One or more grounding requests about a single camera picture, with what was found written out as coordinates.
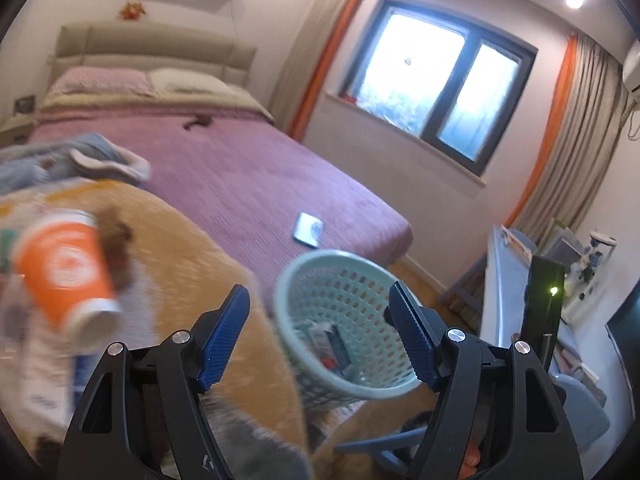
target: orange curtain trim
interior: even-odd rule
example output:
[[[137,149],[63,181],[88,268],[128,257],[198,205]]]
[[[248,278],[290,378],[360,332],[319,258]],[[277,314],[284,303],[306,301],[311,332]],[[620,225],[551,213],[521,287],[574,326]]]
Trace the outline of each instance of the orange curtain trim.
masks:
[[[318,102],[326,76],[329,73],[329,69],[334,62],[340,45],[342,44],[344,35],[347,33],[347,30],[351,25],[351,21],[356,15],[361,2],[362,0],[347,1],[338,21],[335,24],[334,31],[331,33],[331,36],[327,41],[326,47],[324,48],[320,61],[318,62],[318,66],[316,67],[316,71],[306,88],[305,97],[302,99],[298,113],[289,128],[289,137],[297,142],[300,142],[305,136],[306,127],[309,124],[311,114]]]
[[[504,223],[509,227],[513,221],[517,218],[520,212],[524,209],[524,205],[531,196],[531,193],[537,186],[542,176],[542,172],[545,169],[546,163],[551,155],[558,133],[560,132],[560,126],[562,125],[562,118],[564,118],[564,112],[569,102],[569,95],[571,94],[571,86],[574,82],[574,70],[577,56],[578,38],[574,34],[569,37],[569,43],[564,53],[564,59],[562,60],[562,66],[560,67],[560,73],[558,74],[558,80],[556,81],[556,88],[554,90],[554,98],[551,104],[551,111],[549,112],[549,118],[546,122],[545,135],[542,138],[542,144],[538,151],[538,160],[533,167],[529,181],[525,186],[522,196],[518,205],[515,207],[511,216]]]

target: pink pillow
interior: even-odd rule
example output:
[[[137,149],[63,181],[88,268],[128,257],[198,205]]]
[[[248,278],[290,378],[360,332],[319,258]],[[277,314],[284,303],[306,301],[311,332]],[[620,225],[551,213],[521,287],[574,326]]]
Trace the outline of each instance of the pink pillow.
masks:
[[[58,94],[137,94],[155,96],[145,72],[132,68],[76,66],[67,70],[51,87]]]

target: baseboard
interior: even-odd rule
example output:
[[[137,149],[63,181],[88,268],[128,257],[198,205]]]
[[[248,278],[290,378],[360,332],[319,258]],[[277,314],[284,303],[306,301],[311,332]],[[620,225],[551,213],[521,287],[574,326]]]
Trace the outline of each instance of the baseboard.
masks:
[[[413,272],[418,274],[425,282],[429,283],[434,290],[438,294],[442,294],[447,287],[444,286],[439,280],[433,277],[433,275],[426,270],[423,266],[421,266],[418,262],[416,262],[411,256],[407,254],[400,258],[400,261],[403,262],[407,267],[409,267]]]

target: white cup logo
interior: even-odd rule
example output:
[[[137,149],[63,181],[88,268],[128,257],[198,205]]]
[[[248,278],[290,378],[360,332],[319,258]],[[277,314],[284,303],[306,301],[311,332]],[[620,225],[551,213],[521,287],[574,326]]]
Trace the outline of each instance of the white cup logo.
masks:
[[[55,288],[81,288],[89,285],[98,274],[91,256],[69,245],[53,252],[46,269],[47,277]]]

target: nightstand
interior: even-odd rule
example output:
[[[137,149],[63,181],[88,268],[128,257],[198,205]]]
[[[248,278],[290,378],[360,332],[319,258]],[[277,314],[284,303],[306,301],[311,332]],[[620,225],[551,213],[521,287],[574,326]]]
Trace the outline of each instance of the nightstand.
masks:
[[[11,146],[12,144],[25,144],[35,126],[33,115],[14,115],[7,122],[0,126],[0,148]]]

